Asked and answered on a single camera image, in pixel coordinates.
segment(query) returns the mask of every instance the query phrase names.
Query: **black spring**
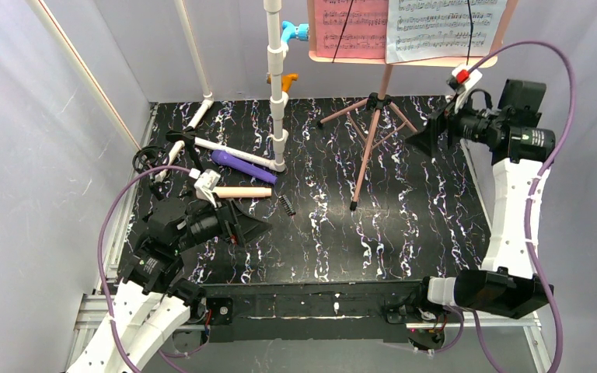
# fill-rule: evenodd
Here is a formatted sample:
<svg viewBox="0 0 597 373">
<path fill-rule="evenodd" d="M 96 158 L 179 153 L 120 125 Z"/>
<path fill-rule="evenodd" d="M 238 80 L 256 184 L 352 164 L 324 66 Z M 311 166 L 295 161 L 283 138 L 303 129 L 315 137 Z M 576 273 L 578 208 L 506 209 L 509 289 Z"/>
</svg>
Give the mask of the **black spring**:
<svg viewBox="0 0 597 373">
<path fill-rule="evenodd" d="M 280 197 L 278 197 L 278 200 L 280 200 L 280 203 L 282 204 L 282 207 L 285 209 L 285 212 L 287 213 L 287 215 L 289 215 L 289 216 L 296 215 L 296 210 L 294 210 L 294 206 L 292 206 L 292 203 L 289 201 L 287 196 L 285 196 L 283 194 Z"/>
</svg>

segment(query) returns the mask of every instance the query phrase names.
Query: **white sheet of paper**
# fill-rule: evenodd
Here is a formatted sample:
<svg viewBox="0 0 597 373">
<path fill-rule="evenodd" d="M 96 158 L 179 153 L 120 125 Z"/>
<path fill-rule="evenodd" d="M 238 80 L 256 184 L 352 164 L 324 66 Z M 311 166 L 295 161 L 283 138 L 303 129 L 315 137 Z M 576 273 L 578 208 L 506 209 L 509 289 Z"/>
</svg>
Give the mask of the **white sheet of paper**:
<svg viewBox="0 0 597 373">
<path fill-rule="evenodd" d="M 507 0 L 470 0 L 471 56 L 484 56 Z M 389 0 L 386 63 L 466 56 L 470 38 L 467 0 Z"/>
</svg>

